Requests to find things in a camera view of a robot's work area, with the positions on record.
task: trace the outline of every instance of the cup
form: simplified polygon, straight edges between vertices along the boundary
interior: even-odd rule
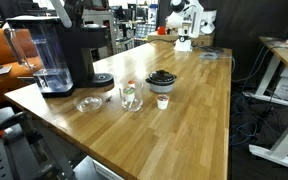
[[[166,94],[159,94],[157,95],[156,100],[157,100],[157,107],[159,109],[166,109],[170,97]]]
[[[143,83],[135,82],[132,86],[122,85],[119,88],[122,107],[126,111],[138,111],[143,105]]]

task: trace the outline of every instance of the table leg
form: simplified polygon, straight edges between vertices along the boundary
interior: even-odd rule
[[[288,167],[288,127],[271,150],[249,145],[252,154]]]
[[[288,106],[288,101],[285,100],[281,100],[281,99],[276,99],[276,98],[272,98],[270,96],[266,96],[264,95],[265,90],[268,87],[268,84],[270,83],[270,81],[272,80],[272,77],[278,67],[278,65],[280,64],[280,59],[278,57],[276,57],[275,55],[272,57],[270,64],[268,65],[268,68],[266,69],[266,72],[261,80],[261,83],[259,85],[259,87],[257,88],[255,94],[253,93],[246,93],[244,92],[243,94],[245,96],[249,96],[249,97],[253,97],[259,100],[263,100],[263,101],[271,101],[273,103],[277,103],[277,104],[282,104],[285,106]]]

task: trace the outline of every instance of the black wall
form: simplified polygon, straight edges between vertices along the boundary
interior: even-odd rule
[[[159,1],[159,25],[171,14],[170,0]],[[281,37],[288,31],[288,0],[200,0],[204,8],[217,9],[214,46],[233,49],[233,79],[246,77],[262,44],[260,36]],[[264,67],[257,78],[262,76]]]

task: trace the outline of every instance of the black coffee machine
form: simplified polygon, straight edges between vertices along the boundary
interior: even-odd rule
[[[105,87],[112,74],[95,73],[90,48],[107,44],[107,28],[84,25],[81,0],[66,0],[64,7],[51,0],[59,17],[19,16],[7,19],[10,27],[29,30],[43,69],[34,79],[44,97],[69,96],[74,88]]]

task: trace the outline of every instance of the white desk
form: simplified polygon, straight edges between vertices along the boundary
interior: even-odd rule
[[[269,42],[269,38],[261,38],[262,42],[268,47],[272,48],[273,45]],[[279,100],[276,98],[271,98],[270,96],[264,95],[264,92],[271,81],[279,63],[282,61],[288,67],[288,49],[285,48],[274,48],[271,49],[274,53],[270,64],[262,78],[260,86],[258,87],[255,94],[247,94],[248,96],[254,97],[256,99],[270,101],[282,105],[288,106],[288,101]],[[259,146],[249,145],[249,149],[252,154],[256,156],[260,156],[264,159],[273,161],[275,163],[284,165],[288,167],[288,128],[284,131],[281,137],[274,144],[272,149],[265,149]]]

